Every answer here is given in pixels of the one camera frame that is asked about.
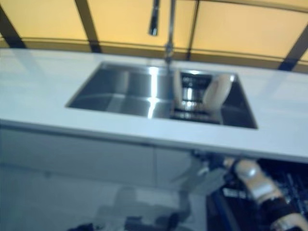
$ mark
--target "kitchen sink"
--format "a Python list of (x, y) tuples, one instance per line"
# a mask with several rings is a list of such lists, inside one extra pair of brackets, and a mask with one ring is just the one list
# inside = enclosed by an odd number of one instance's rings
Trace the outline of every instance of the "kitchen sink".
[[(161, 67), (102, 63), (67, 106), (148, 118), (257, 128), (237, 75), (234, 75), (231, 90), (221, 109), (213, 114), (176, 108), (173, 75), (172, 70), (168, 75), (167, 70)], [(217, 72), (181, 70), (181, 90), (189, 90), (188, 86), (192, 86), (192, 83), (197, 88), (201, 84), (207, 86), (215, 75)], [(200, 89), (197, 93), (203, 94), (206, 87), (203, 92)], [(183, 102), (185, 105), (200, 103), (198, 99), (184, 99)]]
[(102, 64), (69, 107), (169, 118), (172, 78), (165, 69)]

